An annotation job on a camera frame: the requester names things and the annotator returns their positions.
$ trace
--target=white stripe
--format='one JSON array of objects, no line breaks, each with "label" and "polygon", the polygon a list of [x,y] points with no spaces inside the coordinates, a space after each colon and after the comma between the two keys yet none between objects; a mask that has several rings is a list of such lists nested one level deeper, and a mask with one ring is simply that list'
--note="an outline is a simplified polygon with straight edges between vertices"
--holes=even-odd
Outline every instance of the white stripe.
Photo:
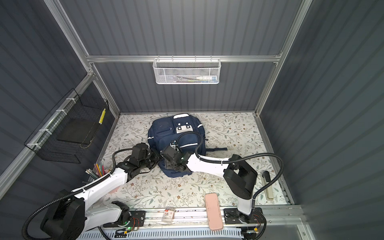
[{"label": "white stripe", "polygon": [[188,116],[189,116],[188,114],[184,113],[184,114],[179,114],[179,115],[173,116],[173,119],[175,119],[175,118],[183,118],[183,117],[188,117]]},{"label": "white stripe", "polygon": [[183,146],[179,146],[179,147],[188,147],[188,146],[193,146],[193,145],[197,145],[197,143],[191,143],[191,144],[187,144],[187,145],[183,145]]}]

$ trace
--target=corrugated metal wall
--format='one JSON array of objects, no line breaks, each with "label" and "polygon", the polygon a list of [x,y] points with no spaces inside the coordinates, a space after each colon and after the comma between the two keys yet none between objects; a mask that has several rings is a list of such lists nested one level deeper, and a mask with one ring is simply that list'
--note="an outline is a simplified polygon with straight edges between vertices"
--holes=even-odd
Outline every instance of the corrugated metal wall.
[{"label": "corrugated metal wall", "polygon": [[151,63],[96,63],[121,112],[255,110],[274,63],[223,63],[219,84],[160,85]]},{"label": "corrugated metal wall", "polygon": [[0,173],[86,71],[40,1],[0,1]]},{"label": "corrugated metal wall", "polygon": [[[50,109],[86,72],[43,1],[0,1],[0,173],[24,148],[24,141]],[[85,95],[100,97],[91,84]],[[89,149],[88,162],[31,160],[0,200],[0,238],[23,239],[21,226],[62,190],[81,186],[84,170],[96,162],[113,124],[107,112]],[[30,225],[34,237],[44,214]]]},{"label": "corrugated metal wall", "polygon": [[[66,0],[90,55],[279,54],[300,0]],[[160,86],[151,64],[97,63],[121,112],[254,110],[273,63],[223,63],[220,83]]]},{"label": "corrugated metal wall", "polygon": [[90,55],[274,55],[300,0],[61,3]]},{"label": "corrugated metal wall", "polygon": [[318,240],[382,239],[384,1],[315,1],[261,118]]}]

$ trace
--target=floral tablecloth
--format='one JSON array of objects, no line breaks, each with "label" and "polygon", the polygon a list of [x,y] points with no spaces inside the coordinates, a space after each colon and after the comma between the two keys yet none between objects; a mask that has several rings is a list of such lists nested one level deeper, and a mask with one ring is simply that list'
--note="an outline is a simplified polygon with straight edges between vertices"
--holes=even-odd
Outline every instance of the floral tablecloth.
[{"label": "floral tablecloth", "polygon": [[[206,132],[207,148],[227,147],[228,151],[208,152],[207,156],[229,157],[232,154],[247,156],[266,152],[252,113],[202,113],[192,114],[200,119]],[[103,157],[104,166],[110,166],[112,153],[129,148],[140,142],[147,142],[148,129],[152,122],[166,114],[121,115]],[[130,152],[119,153],[116,161],[121,162]],[[268,170],[271,177],[275,171],[268,157],[250,159],[247,162],[259,173]],[[260,174],[255,192],[262,186]],[[257,197],[257,205],[286,204],[278,183],[272,185],[274,200],[267,201],[264,193]],[[107,194],[93,207],[101,207],[112,201],[124,202],[134,209],[172,207],[203,207],[204,195],[215,192],[220,206],[236,206],[235,196],[225,180],[217,176],[194,172],[192,175],[169,178],[158,166],[148,174],[140,174],[122,185],[115,193]]]}]

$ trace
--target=backpack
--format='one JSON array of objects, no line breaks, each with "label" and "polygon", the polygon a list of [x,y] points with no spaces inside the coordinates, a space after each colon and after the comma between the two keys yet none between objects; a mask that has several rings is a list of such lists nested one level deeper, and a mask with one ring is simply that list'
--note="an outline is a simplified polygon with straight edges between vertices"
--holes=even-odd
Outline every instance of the backpack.
[{"label": "backpack", "polygon": [[[176,139],[184,132],[198,132],[205,139],[205,130],[200,120],[189,114],[178,114],[171,117],[159,118],[153,121],[152,126],[148,130],[148,144],[150,148],[161,152],[165,147],[173,145]],[[199,137],[195,134],[186,134],[180,138],[178,144],[182,152],[194,152],[198,145]],[[205,141],[198,149],[198,154],[205,155]],[[160,169],[168,177],[181,177],[191,172],[179,172],[176,170],[166,169],[164,159],[158,163]]]}]

